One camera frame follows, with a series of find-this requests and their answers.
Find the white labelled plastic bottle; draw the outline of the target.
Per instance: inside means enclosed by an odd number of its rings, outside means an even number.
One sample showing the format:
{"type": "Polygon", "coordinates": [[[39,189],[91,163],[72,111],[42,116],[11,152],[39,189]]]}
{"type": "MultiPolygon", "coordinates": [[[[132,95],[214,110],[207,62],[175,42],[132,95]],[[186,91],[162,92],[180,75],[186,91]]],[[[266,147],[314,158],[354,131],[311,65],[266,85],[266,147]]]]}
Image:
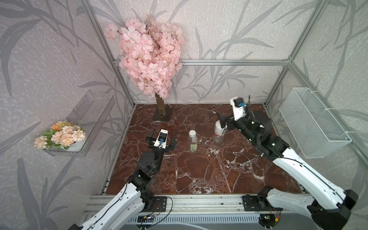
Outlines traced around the white labelled plastic bottle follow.
{"type": "Polygon", "coordinates": [[[214,142],[216,144],[221,144],[224,141],[226,132],[227,132],[227,124],[221,123],[221,121],[218,120],[215,123],[215,127],[214,127],[214,135],[213,135],[214,142]]]}

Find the small clear bottle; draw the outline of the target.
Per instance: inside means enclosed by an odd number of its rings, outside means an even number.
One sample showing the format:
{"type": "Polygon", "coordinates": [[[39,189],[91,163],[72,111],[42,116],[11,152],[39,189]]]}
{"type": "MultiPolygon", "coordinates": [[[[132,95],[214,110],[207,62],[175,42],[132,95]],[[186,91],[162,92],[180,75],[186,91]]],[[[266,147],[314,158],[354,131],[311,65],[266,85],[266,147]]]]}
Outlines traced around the small clear bottle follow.
{"type": "Polygon", "coordinates": [[[196,137],[191,138],[188,136],[188,150],[190,152],[196,152],[197,151],[197,145],[198,145],[198,138],[197,134],[196,137]]]}

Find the grey bottle cap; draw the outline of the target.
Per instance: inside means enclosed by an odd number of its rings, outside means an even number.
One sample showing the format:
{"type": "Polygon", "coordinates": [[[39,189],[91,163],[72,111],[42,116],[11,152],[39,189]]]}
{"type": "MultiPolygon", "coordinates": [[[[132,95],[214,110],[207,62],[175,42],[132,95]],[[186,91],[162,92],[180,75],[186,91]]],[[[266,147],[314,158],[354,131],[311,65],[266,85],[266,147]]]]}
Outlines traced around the grey bottle cap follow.
{"type": "Polygon", "coordinates": [[[195,130],[190,130],[189,131],[189,137],[191,137],[191,138],[196,137],[196,131],[195,130]]]}

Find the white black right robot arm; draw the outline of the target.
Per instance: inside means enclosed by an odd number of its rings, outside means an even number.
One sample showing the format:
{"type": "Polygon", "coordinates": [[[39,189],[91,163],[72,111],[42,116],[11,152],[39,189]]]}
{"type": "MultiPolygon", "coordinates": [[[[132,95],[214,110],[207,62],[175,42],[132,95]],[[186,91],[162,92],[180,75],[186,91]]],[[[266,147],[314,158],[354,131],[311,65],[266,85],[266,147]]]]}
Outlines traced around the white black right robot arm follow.
{"type": "Polygon", "coordinates": [[[344,190],[314,170],[279,136],[270,132],[271,120],[264,114],[241,118],[217,113],[220,125],[239,130],[261,157],[286,171],[306,190],[306,194],[282,192],[266,186],[257,195],[244,196],[246,210],[289,210],[311,218],[323,230],[341,230],[347,224],[358,200],[353,190],[344,190]]]}

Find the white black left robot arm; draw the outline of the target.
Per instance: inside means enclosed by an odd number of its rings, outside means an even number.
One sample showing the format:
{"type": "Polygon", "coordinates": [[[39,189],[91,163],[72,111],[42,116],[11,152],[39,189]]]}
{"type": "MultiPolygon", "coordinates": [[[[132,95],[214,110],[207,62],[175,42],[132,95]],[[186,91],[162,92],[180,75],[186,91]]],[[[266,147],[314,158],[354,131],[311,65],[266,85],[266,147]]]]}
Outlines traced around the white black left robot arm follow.
{"type": "Polygon", "coordinates": [[[156,138],[154,132],[146,137],[150,150],[137,159],[135,172],[120,192],[97,214],[81,225],[73,224],[70,230],[119,230],[133,216],[152,206],[154,195],[150,187],[155,182],[154,176],[159,173],[164,154],[174,150],[177,144],[174,134],[167,143],[167,130],[160,130],[156,138]]]}

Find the pink blossom artificial tree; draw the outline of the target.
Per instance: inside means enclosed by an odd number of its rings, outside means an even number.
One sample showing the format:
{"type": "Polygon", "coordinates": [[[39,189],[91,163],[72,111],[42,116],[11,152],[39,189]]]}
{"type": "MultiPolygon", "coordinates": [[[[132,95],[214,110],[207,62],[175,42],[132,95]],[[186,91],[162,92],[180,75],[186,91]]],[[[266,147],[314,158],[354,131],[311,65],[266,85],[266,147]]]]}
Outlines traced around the pink blossom artificial tree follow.
{"type": "Polygon", "coordinates": [[[104,35],[119,40],[120,67],[145,95],[156,99],[158,114],[165,117],[164,99],[169,96],[173,77],[182,68],[183,30],[172,23],[160,24],[150,14],[145,22],[131,19],[123,27],[110,23],[104,35]]]}

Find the clear acrylic wall shelf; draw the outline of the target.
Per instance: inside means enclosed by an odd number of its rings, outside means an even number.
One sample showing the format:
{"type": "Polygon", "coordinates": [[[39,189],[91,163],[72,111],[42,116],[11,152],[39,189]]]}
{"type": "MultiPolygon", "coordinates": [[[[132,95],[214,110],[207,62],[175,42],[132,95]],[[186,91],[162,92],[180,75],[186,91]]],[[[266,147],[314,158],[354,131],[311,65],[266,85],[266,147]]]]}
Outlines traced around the clear acrylic wall shelf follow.
{"type": "Polygon", "coordinates": [[[113,95],[89,90],[66,118],[68,122],[81,126],[85,131],[86,138],[72,144],[67,150],[51,147],[45,152],[53,157],[85,157],[115,103],[113,95]]]}

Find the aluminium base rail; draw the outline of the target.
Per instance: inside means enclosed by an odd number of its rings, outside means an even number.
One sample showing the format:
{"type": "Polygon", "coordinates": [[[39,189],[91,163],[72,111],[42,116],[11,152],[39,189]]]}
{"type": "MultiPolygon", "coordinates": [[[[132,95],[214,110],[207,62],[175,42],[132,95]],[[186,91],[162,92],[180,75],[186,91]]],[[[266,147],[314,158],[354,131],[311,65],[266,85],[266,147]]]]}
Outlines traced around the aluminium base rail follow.
{"type": "Polygon", "coordinates": [[[143,213],[166,214],[241,214],[241,213],[298,213],[302,205],[311,205],[314,198],[311,194],[292,194],[296,204],[286,199],[288,193],[278,193],[276,202],[269,202],[272,207],[265,210],[260,205],[244,200],[243,194],[201,194],[201,195],[163,195],[154,198],[152,205],[143,213]]]}

